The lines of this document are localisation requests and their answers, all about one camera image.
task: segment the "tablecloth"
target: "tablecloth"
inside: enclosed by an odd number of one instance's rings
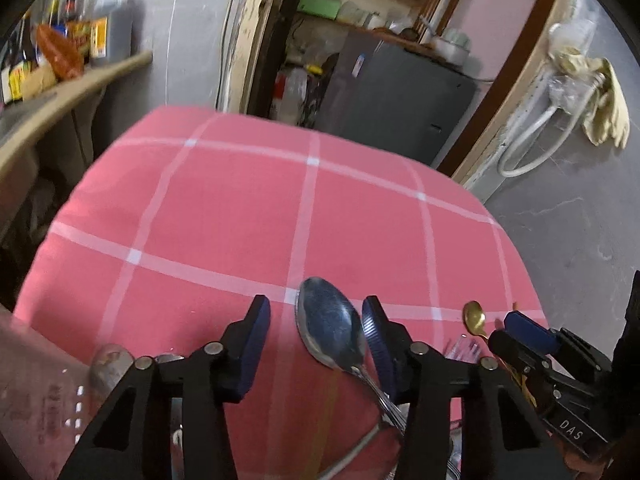
[[[544,322],[502,228],[446,176],[392,153],[207,108],[163,107],[88,170],[38,250],[15,316],[89,362],[106,342],[189,354],[241,319],[272,319],[254,387],[226,408],[241,479],[312,478],[375,423],[361,384],[313,360],[293,303],[322,276],[359,308],[376,294],[442,350],[477,300],[491,327],[517,301]],[[379,478],[380,436],[340,478]]]

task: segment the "metal bolt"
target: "metal bolt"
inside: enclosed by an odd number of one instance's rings
[[[209,355],[218,355],[224,349],[225,347],[222,346],[222,343],[219,343],[218,341],[214,341],[213,343],[208,343],[207,345],[205,345],[204,353]]]
[[[416,355],[425,355],[429,351],[429,345],[422,341],[414,341],[411,343],[411,346],[409,346],[409,350]]]
[[[149,368],[151,366],[153,361],[154,360],[151,357],[149,357],[148,355],[139,357],[139,358],[136,359],[136,368],[138,370],[146,370],[147,368]]]
[[[486,370],[498,369],[498,361],[496,361],[493,357],[483,357],[482,359],[480,359],[480,365]]]

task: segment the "orange plastic bag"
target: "orange plastic bag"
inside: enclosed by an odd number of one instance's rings
[[[60,79],[67,81],[83,74],[84,59],[71,40],[49,25],[38,25],[36,39],[38,47]]]

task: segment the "green container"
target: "green container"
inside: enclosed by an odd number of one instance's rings
[[[341,6],[340,0],[300,0],[298,12],[335,20]]]

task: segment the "refrigerator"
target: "refrigerator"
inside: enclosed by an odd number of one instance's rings
[[[351,31],[314,128],[428,165],[475,92],[475,82],[453,68]]]

